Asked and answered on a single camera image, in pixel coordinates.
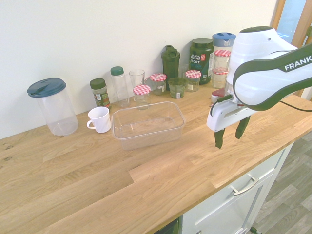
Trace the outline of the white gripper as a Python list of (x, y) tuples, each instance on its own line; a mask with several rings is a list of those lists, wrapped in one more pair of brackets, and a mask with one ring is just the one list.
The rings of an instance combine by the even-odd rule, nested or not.
[(225, 128), (239, 122), (235, 132), (235, 137), (240, 139), (249, 123), (250, 116), (256, 111), (245, 106), (238, 106), (231, 100), (216, 103), (207, 118), (207, 126), (214, 131), (215, 146), (221, 149), (223, 145), (223, 135)]

